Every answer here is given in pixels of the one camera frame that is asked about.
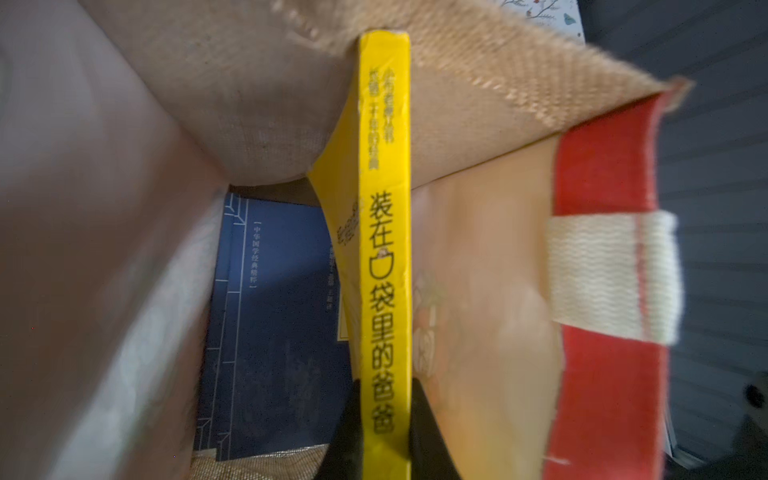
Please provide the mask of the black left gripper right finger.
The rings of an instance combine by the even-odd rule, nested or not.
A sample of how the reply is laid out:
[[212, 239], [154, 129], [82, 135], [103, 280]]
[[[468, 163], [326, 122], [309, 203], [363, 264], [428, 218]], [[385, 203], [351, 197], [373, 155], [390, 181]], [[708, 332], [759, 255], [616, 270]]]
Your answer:
[[461, 479], [418, 379], [412, 380], [409, 454], [415, 480]]

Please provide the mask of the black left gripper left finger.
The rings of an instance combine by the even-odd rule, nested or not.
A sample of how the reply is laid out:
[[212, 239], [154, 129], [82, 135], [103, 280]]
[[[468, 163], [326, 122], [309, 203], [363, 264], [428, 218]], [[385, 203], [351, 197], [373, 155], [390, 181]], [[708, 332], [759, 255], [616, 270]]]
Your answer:
[[314, 480], [362, 479], [363, 430], [360, 390], [361, 382], [355, 380]]

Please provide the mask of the blue book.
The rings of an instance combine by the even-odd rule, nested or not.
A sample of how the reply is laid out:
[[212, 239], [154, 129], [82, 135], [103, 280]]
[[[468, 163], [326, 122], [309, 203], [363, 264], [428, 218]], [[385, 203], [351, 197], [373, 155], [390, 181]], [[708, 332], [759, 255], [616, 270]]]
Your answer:
[[227, 195], [194, 449], [234, 460], [325, 444], [351, 385], [322, 211]]

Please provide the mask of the jute canvas Christmas bag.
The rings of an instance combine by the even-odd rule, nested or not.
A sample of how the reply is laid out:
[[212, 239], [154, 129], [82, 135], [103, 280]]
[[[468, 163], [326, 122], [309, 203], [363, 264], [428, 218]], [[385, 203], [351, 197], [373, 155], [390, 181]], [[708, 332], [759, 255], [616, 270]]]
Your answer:
[[333, 436], [193, 447], [215, 265], [227, 195], [322, 211], [375, 30], [411, 42], [412, 380], [461, 479], [661, 476], [684, 83], [488, 1], [5, 1], [3, 478], [314, 478]]

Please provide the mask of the yellow cartoon book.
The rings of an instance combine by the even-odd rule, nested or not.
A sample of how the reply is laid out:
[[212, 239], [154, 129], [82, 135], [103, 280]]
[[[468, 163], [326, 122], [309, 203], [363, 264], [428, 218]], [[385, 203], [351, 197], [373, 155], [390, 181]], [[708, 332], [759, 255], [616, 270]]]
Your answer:
[[360, 382], [362, 476], [408, 479], [412, 399], [411, 42], [375, 30], [357, 43], [344, 109], [308, 178], [339, 273]]

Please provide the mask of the floral table cloth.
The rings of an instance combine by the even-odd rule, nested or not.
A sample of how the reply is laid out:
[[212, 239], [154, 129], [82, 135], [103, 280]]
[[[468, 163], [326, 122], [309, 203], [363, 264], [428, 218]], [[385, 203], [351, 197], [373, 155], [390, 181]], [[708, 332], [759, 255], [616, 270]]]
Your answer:
[[577, 0], [503, 0], [497, 4], [532, 24], [554, 30], [570, 40], [585, 43]]

